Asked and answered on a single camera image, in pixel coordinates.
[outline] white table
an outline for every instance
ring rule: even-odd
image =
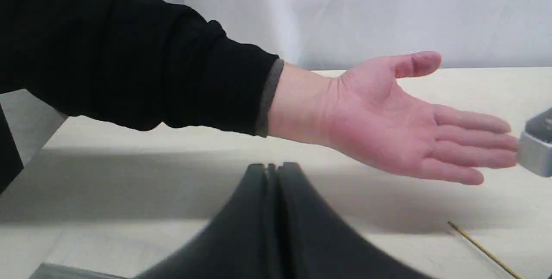
[[[516,135],[552,106],[552,68],[442,69],[400,83],[430,102],[501,116]],[[509,278],[448,220],[524,278],[552,273],[552,182],[521,167],[485,170],[471,187],[387,175],[314,145],[72,118],[0,197],[0,278],[27,279],[45,260],[136,275],[201,230],[247,165],[283,161],[300,163],[367,239],[430,275]]]

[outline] finger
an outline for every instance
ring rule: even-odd
[[[422,161],[419,178],[439,179],[467,185],[479,185],[484,180],[483,174],[476,169],[444,163],[433,158]]]
[[[507,168],[516,165],[516,153],[502,149],[466,147],[450,141],[438,141],[431,154],[434,159],[464,167]]]
[[[396,78],[426,76],[435,72],[441,64],[441,55],[434,51],[421,51],[388,57]]]
[[[467,130],[459,126],[443,125],[436,131],[436,141],[451,141],[459,145],[517,151],[518,138],[485,130]]]
[[[438,125],[455,125],[464,129],[488,130],[493,133],[509,133],[508,122],[488,114],[456,110],[448,106],[434,104],[434,116]]]

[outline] silver object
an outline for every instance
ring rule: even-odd
[[[552,177],[552,108],[528,120],[519,138],[519,165],[541,177]]]

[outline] black sleeve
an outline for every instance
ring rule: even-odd
[[[278,56],[162,0],[0,0],[0,92],[137,130],[255,134]]]

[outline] white fabric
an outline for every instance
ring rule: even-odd
[[[436,50],[445,67],[552,63],[552,0],[169,0],[308,69]]]

